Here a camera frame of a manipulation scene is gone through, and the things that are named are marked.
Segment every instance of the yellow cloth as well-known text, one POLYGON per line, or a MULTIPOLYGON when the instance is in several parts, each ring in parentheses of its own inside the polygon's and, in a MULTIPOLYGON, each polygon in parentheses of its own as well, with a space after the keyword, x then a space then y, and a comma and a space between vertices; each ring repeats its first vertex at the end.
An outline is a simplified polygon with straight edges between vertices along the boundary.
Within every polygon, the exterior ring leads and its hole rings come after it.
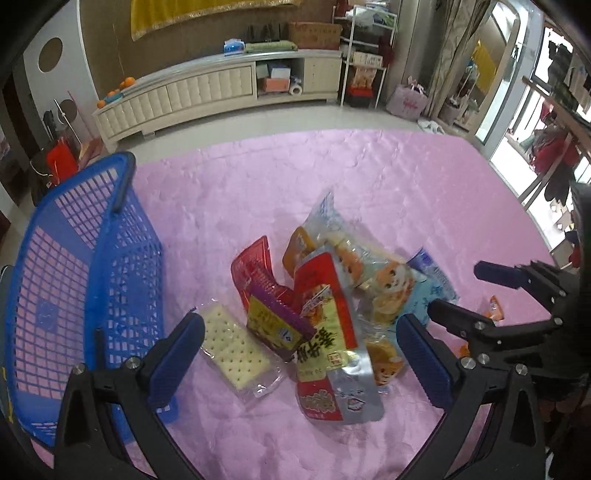
POLYGON ((131 0, 131 37, 204 15, 246 8, 299 5, 301 0, 131 0))
POLYGON ((480 40, 476 44, 476 48, 474 48, 472 60, 478 66, 478 72, 480 73, 476 86, 482 93, 486 94, 491 89, 492 81, 495 79, 496 64, 486 47, 480 43, 480 40))

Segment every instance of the cardboard box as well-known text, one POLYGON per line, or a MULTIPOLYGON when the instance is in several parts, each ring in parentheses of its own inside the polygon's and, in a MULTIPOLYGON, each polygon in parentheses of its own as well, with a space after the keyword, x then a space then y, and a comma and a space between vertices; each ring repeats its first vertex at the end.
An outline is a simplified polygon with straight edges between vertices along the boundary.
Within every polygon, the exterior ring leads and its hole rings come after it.
POLYGON ((262 81, 262 89, 264 92, 288 92, 290 90, 289 79, 264 79, 262 81))
POLYGON ((356 51, 351 56, 351 63, 373 68, 380 68, 383 61, 384 59, 381 55, 374 55, 373 53, 365 53, 363 51, 356 51))
POLYGON ((338 50, 342 25, 317 22, 290 22, 290 40, 298 48, 338 50))

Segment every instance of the blue and white package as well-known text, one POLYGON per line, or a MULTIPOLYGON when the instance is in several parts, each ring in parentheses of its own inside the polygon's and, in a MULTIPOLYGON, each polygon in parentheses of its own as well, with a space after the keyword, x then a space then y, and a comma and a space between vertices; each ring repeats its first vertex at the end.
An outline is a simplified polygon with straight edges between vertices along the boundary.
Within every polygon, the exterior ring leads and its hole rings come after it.
POLYGON ((439 268, 439 265, 435 263, 435 260, 432 259, 424 247, 421 247, 418 253, 407 262, 407 265, 439 282, 443 288, 443 298, 445 300, 457 301, 460 298, 453 289, 452 283, 447 278, 447 275, 439 268))

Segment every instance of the pink blanket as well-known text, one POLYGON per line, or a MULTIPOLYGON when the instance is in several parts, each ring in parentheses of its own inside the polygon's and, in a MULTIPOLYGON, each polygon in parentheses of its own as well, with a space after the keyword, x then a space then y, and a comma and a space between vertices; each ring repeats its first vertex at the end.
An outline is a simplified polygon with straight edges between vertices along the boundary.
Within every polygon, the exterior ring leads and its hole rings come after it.
MULTIPOLYGON (((169 329, 210 299, 241 314, 230 262, 261 235, 285 281, 288 239, 328 188, 341 214, 388 249, 412 255, 425 246, 461 306, 480 309, 496 294, 505 324, 546 316, 523 291, 473 276, 479 260, 514 265, 551 257, 509 188, 459 138, 374 130, 253 138, 141 166, 134 187, 164 244, 169 329)), ((439 326, 431 329, 449 340, 439 326)), ((441 416, 410 369, 391 384, 377 423, 311 424, 298 409, 293 373, 247 410, 201 354, 177 398, 181 413, 169 431, 211 480, 394 479, 441 416)))

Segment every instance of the tissue box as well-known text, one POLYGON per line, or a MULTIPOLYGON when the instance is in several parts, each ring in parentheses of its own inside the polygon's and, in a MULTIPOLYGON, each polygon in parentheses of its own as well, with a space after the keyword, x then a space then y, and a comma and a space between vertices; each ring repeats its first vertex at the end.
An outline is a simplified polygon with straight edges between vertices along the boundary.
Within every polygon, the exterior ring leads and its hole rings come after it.
POLYGON ((290 79, 291 76, 291 68, 289 67, 275 67, 272 66, 271 70, 271 78, 272 79, 290 79))
POLYGON ((288 92, 290 89, 289 79, 264 79, 262 81, 264 92, 288 92))

